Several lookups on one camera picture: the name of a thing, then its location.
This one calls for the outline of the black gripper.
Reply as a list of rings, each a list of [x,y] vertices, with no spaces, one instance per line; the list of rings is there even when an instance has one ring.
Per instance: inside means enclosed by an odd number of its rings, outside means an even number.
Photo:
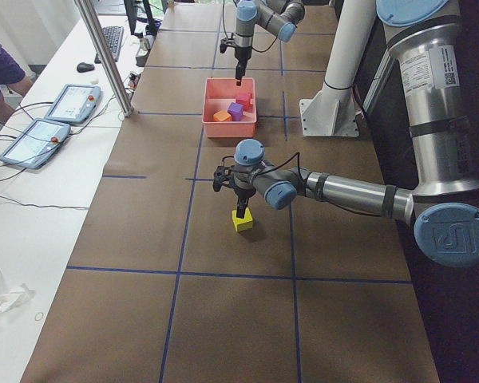
[[[237,199],[236,218],[244,218],[248,206],[248,200],[256,194],[256,190],[247,181],[242,181],[236,176],[233,167],[219,165],[213,174],[212,188],[219,192],[222,187],[234,191]]]
[[[252,36],[231,35],[220,40],[220,52],[225,53],[227,48],[233,48],[235,58],[238,61],[236,65],[236,85],[241,86],[245,75],[246,65],[251,59]]]

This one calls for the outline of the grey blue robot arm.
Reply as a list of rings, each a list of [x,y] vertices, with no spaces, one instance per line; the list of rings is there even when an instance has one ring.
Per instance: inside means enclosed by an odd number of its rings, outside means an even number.
[[[233,164],[217,167],[214,190],[234,191],[239,217],[260,194],[278,210],[300,195],[395,219],[434,262],[479,263],[479,179],[454,49],[461,27],[456,1],[345,1],[323,87],[299,102],[304,136],[352,135],[361,111],[384,176],[398,180],[409,162],[412,189],[274,165],[246,139]]]
[[[238,1],[236,29],[220,40],[220,52],[234,49],[236,85],[241,86],[253,50],[255,26],[260,26],[283,42],[291,40],[296,26],[304,19],[302,1]]]

